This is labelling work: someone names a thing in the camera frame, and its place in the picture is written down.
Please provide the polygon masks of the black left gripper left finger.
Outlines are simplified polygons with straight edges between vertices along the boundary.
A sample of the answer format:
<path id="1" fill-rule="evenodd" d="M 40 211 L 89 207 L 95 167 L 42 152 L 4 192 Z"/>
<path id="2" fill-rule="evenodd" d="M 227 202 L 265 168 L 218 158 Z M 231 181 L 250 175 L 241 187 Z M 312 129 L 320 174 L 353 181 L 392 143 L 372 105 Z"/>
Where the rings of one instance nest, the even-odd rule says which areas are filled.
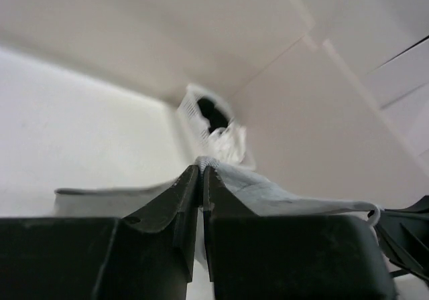
<path id="1" fill-rule="evenodd" d="M 122 218 L 2 218 L 2 299 L 185 299 L 198 168 Z"/>

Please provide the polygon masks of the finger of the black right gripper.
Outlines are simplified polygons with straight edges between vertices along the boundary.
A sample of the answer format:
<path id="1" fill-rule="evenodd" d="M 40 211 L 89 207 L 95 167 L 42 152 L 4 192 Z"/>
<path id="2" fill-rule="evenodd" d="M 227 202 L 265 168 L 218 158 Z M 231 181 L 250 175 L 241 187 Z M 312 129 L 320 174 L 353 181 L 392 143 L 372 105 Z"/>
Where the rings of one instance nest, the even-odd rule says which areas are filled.
<path id="1" fill-rule="evenodd" d="M 428 196 L 404 209 L 385 209 L 375 225 L 379 245 L 397 276 L 411 274 L 428 283 Z"/>

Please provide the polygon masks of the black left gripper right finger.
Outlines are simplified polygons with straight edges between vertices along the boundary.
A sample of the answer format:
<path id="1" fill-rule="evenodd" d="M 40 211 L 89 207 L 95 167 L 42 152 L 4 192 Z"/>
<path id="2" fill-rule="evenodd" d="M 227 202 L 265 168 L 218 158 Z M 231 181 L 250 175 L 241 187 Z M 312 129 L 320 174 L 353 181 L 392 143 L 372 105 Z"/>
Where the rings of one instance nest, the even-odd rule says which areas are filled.
<path id="1" fill-rule="evenodd" d="M 258 216 L 203 175 L 204 238 L 217 299 L 395 299 L 369 226 L 354 216 Z"/>

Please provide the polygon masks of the grey tank top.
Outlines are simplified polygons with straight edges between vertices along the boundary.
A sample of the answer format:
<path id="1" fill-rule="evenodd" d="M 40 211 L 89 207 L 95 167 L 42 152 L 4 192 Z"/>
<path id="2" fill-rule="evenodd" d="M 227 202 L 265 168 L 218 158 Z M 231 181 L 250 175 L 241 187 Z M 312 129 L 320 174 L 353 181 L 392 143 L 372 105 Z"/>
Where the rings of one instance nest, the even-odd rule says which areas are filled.
<path id="1" fill-rule="evenodd" d="M 200 171 L 212 167 L 226 188 L 258 216 L 370 212 L 367 220 L 370 226 L 375 226 L 381 217 L 381 207 L 371 202 L 298 196 L 287 192 L 258 173 L 234 167 L 213 157 L 200 156 L 195 164 Z M 95 190 L 59 188 L 55 191 L 54 215 L 61 218 L 134 216 L 136 211 L 174 186 L 175 181 L 170 180 L 149 187 L 114 187 Z"/>

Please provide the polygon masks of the white tank top in basket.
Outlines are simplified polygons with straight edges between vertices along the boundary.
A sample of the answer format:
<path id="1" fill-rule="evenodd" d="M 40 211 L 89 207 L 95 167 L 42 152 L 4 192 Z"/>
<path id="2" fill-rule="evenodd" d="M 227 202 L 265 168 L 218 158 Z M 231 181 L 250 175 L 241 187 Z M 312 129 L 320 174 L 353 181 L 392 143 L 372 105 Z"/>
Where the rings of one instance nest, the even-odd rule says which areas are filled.
<path id="1" fill-rule="evenodd" d="M 239 165 L 246 154 L 247 129 L 232 122 L 226 128 L 217 128 L 209 136 L 208 142 L 216 159 L 223 163 Z"/>

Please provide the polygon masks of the black tank top in basket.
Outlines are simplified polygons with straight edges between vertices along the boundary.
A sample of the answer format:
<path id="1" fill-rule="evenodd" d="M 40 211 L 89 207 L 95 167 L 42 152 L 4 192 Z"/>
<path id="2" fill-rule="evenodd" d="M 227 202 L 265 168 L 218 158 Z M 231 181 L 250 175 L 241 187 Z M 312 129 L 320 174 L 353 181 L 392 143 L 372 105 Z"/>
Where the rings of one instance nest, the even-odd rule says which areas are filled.
<path id="1" fill-rule="evenodd" d="M 202 97 L 197 100 L 197 105 L 203 117 L 209 122 L 209 133 L 213 133 L 217 129 L 226 129 L 229 126 L 229 119 L 224 113 L 219 110 L 213 101 Z"/>

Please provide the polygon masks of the white plastic laundry basket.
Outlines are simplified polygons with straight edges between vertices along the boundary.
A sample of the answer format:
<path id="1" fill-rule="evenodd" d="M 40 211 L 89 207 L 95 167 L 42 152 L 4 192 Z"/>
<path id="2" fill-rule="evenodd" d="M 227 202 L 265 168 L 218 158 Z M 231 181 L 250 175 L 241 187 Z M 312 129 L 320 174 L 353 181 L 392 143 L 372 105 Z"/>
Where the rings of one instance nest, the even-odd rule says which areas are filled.
<path id="1" fill-rule="evenodd" d="M 210 124 L 203 117 L 197 105 L 197 100 L 202 97 L 213 101 L 215 106 L 229 119 L 229 124 L 232 122 L 236 122 L 240 125 L 242 124 L 235 118 L 235 113 L 233 112 L 231 106 L 222 97 L 215 94 L 213 91 L 198 84 L 189 84 L 186 87 L 186 93 L 177 109 L 177 115 L 184 124 L 184 128 L 188 131 L 188 136 L 191 140 L 191 143 L 196 148 L 197 154 L 214 157 L 213 151 L 208 142 L 208 136 L 210 135 L 208 128 Z M 247 150 L 243 162 L 239 165 L 233 166 L 240 169 L 254 171 L 256 169 L 256 162 L 247 142 L 246 148 Z"/>

